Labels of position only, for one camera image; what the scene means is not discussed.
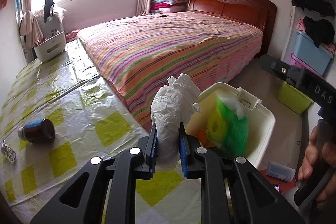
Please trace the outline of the person's right hand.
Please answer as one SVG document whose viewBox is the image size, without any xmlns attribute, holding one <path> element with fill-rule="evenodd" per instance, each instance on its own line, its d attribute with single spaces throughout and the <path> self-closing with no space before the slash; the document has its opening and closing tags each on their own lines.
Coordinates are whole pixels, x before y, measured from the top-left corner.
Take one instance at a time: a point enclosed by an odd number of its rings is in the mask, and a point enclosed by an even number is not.
<svg viewBox="0 0 336 224">
<path fill-rule="evenodd" d="M 321 155 L 323 160 L 326 161 L 329 165 L 335 168 L 335 144 L 331 141 L 327 141 L 323 148 L 322 152 L 318 152 L 316 146 L 317 138 L 319 135 L 318 126 L 315 126 L 309 137 L 309 145 L 305 150 L 305 156 L 303 158 L 302 165 L 298 170 L 298 180 L 302 181 L 308 179 L 313 171 L 314 166 L 319 160 Z M 317 206 L 319 209 L 324 208 L 328 203 L 331 203 L 331 198 L 335 197 L 335 173 L 327 183 L 326 187 L 322 190 L 319 196 L 316 198 Z"/>
</svg>

